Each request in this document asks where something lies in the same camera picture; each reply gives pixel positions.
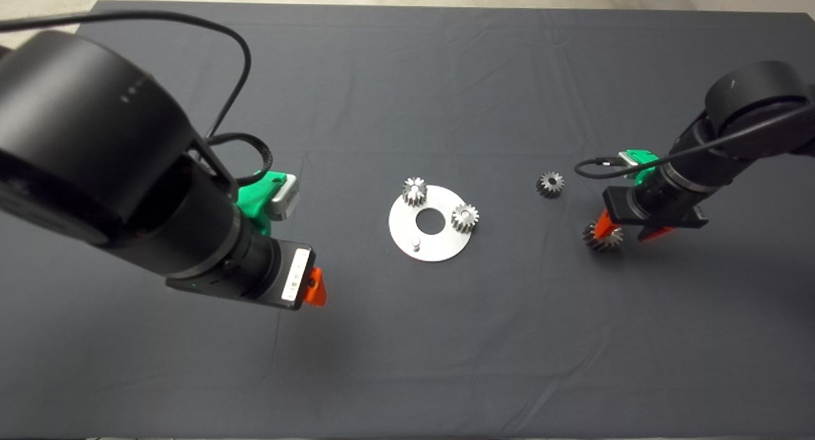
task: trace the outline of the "dark fabric surface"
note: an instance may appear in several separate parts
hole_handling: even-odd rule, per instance
[[[815,434],[815,162],[758,162],[705,203],[705,229],[603,257],[579,233],[624,181],[571,172],[663,153],[748,62],[815,80],[809,17],[96,7],[111,8],[245,34],[255,66],[222,129],[261,136],[274,168],[302,178],[273,232],[314,246],[329,305],[175,292],[0,216],[0,437]],[[241,63],[230,39],[185,25],[80,32],[154,73],[202,131]],[[260,162],[218,153],[236,174]],[[565,176],[561,198],[536,194],[544,170]],[[390,239],[410,175],[480,210],[457,257],[421,263]]]

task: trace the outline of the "center hole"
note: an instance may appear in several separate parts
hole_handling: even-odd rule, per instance
[[[444,216],[437,209],[422,209],[416,214],[416,226],[426,234],[437,234],[444,229]]]

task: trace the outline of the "metal gear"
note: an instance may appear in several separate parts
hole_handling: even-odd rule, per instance
[[[598,252],[613,251],[620,247],[620,244],[623,242],[623,229],[614,229],[614,231],[605,238],[595,239],[594,228],[597,228],[596,220],[593,220],[583,229],[583,242],[586,243],[586,246]]]
[[[450,217],[450,222],[457,231],[469,233],[478,223],[478,210],[471,204],[461,204],[456,206]]]
[[[538,193],[546,198],[558,197],[563,191],[563,187],[565,187],[563,176],[553,171],[541,174],[541,177],[538,178],[538,182],[535,184],[535,188],[538,188]]]
[[[427,184],[421,177],[408,177],[402,185],[402,199],[410,206],[419,206],[427,198]]]

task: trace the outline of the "metal disc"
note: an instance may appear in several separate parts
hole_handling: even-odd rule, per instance
[[[428,185],[427,198],[420,206],[408,206],[398,196],[390,208],[388,226],[393,242],[402,252],[422,261],[448,260],[467,245],[471,233],[460,233],[450,222],[456,206],[464,203],[459,195],[444,187]],[[416,216],[425,209],[436,209],[444,216],[444,228],[437,234],[426,234],[416,224]]]

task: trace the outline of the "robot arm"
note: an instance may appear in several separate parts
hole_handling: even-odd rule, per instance
[[[270,238],[256,222],[259,211],[291,211],[297,179],[236,181],[209,147],[223,138],[201,138],[123,57],[56,31],[0,50],[0,120],[3,210],[177,289],[285,309],[324,303],[313,249]],[[264,191],[268,203],[250,211],[244,195]]]
[[[783,62],[758,62],[720,78],[705,96],[705,111],[682,132],[663,159],[623,170],[651,169],[634,187],[607,187],[606,210],[595,239],[620,225],[641,225],[640,241],[674,228],[707,224],[699,203],[730,184],[757,159],[795,153],[815,156],[815,86]]]

